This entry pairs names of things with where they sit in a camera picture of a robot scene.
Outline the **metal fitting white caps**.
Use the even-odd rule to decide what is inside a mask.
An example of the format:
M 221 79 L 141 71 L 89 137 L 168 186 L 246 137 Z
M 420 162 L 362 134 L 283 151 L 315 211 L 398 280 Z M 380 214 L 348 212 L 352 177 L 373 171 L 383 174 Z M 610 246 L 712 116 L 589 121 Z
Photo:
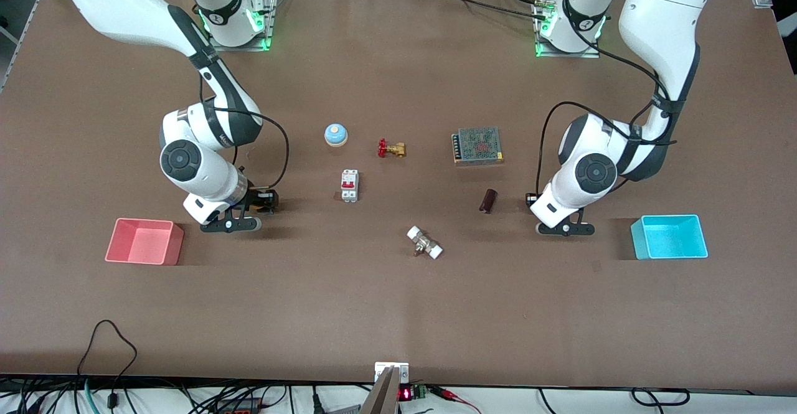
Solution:
M 413 226 L 408 230 L 407 238 L 415 245 L 413 249 L 413 256 L 415 257 L 428 255 L 432 259 L 437 259 L 444 252 L 443 247 L 418 226 Z

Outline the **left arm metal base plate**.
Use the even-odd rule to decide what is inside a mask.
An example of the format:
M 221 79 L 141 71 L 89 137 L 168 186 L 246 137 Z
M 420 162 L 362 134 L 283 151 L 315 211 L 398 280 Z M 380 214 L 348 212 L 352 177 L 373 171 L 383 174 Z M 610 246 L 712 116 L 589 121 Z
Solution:
M 535 20 L 536 57 L 575 57 L 597 59 L 600 53 L 584 42 L 560 9 L 562 0 L 535 0 L 532 13 L 542 16 Z

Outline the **red alligator clip lead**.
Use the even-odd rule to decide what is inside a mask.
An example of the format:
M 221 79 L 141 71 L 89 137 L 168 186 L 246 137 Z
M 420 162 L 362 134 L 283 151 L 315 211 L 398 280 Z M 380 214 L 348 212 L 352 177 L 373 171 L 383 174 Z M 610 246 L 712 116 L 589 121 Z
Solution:
M 431 394 L 435 395 L 436 397 L 440 397 L 441 399 L 444 399 L 447 402 L 459 403 L 459 405 L 466 405 L 467 407 L 472 408 L 476 412 L 476 414 L 483 414 L 481 409 L 478 408 L 476 405 L 467 402 L 467 400 L 459 397 L 458 394 L 455 394 L 454 392 L 451 392 L 446 388 L 442 388 L 441 386 L 436 386 L 436 385 L 427 385 L 427 390 Z

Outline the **blue plastic bin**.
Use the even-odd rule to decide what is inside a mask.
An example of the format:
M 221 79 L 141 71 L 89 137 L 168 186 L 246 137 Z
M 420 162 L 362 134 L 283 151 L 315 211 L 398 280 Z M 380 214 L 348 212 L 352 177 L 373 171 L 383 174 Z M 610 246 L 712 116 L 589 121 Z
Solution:
M 696 214 L 644 215 L 631 224 L 630 235 L 639 260 L 709 257 Z

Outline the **metal mesh power supply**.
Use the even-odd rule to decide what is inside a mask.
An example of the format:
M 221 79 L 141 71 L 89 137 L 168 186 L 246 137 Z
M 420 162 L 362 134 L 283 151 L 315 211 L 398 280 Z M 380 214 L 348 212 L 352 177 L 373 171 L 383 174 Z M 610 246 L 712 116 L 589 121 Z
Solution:
M 451 135 L 455 166 L 503 164 L 500 130 L 496 126 L 459 128 Z

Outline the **pink plastic bin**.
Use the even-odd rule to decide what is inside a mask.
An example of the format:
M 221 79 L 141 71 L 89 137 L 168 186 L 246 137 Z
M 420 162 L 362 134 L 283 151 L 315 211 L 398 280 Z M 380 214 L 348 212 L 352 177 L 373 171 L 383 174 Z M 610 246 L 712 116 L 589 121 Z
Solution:
M 172 221 L 119 218 L 112 230 L 105 260 L 174 266 L 179 260 L 183 236 L 182 227 Z

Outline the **black orange adapter box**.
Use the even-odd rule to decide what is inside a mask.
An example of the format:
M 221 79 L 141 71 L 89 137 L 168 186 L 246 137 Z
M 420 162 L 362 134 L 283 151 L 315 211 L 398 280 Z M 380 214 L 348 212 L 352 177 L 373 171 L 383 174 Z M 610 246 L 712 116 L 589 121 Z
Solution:
M 213 414 L 259 414 L 264 407 L 262 398 L 222 399 L 216 403 Z

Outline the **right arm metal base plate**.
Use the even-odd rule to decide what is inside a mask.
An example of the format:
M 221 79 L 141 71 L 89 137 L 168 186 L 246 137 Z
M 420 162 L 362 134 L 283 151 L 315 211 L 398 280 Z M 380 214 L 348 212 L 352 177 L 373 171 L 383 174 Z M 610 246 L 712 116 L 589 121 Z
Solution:
M 241 6 L 228 17 L 225 25 L 214 25 L 201 10 L 200 16 L 210 43 L 221 51 L 269 50 L 279 2 L 281 0 L 242 0 Z

